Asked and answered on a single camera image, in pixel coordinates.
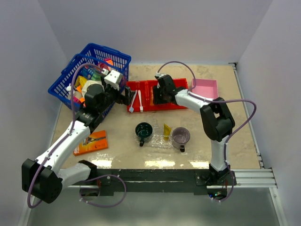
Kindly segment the orange toothpaste tube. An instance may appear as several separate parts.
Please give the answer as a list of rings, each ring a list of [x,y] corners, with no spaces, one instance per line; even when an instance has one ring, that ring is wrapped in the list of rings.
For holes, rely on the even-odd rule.
[[[153,95],[153,90],[151,89],[150,90],[150,106],[153,106],[154,105],[154,95]]]

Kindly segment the yellow toothpaste tube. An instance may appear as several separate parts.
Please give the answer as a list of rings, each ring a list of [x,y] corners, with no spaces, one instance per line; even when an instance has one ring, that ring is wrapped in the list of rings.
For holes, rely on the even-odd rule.
[[[168,141],[170,138],[170,134],[171,134],[172,128],[169,127],[168,125],[164,124],[164,129],[163,129],[163,139],[165,141]]]

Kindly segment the dark green mug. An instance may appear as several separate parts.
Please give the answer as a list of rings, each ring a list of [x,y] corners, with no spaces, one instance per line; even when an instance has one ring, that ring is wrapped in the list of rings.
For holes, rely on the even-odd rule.
[[[139,139],[139,146],[142,147],[151,140],[153,127],[147,122],[141,122],[136,126],[135,134]]]

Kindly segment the clear textured acrylic holder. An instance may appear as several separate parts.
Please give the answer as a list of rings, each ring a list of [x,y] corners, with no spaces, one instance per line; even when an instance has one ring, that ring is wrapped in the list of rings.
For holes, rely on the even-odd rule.
[[[148,145],[156,148],[173,148],[172,146],[172,132],[168,141],[163,139],[163,129],[164,127],[153,127],[153,134],[151,140],[148,142]]]

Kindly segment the grey-purple mug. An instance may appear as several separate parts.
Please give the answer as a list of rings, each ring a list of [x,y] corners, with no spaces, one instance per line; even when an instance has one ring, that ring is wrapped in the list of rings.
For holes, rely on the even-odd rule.
[[[172,146],[179,149],[181,153],[185,152],[185,145],[190,140],[190,132],[184,127],[177,127],[172,132]]]

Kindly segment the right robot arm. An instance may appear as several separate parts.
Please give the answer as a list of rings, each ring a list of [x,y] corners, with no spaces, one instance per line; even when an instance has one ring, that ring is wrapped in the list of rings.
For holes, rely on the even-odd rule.
[[[206,182],[208,185],[220,185],[230,173],[228,158],[228,140],[235,121],[224,99],[207,99],[192,93],[184,87],[176,87],[168,74],[156,74],[157,85],[153,87],[155,105],[173,103],[200,114],[203,130],[211,140],[211,160]]]

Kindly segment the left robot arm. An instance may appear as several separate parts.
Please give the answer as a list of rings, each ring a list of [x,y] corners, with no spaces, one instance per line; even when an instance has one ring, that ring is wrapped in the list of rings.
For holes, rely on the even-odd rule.
[[[125,93],[112,85],[95,84],[88,88],[85,102],[81,104],[67,130],[53,145],[35,160],[26,159],[21,167],[22,190],[28,196],[52,203],[63,189],[78,182],[92,185],[97,181],[97,167],[81,160],[67,169],[62,164],[75,148],[89,137],[104,120],[105,111],[113,103],[130,105],[134,92],[125,86]]]

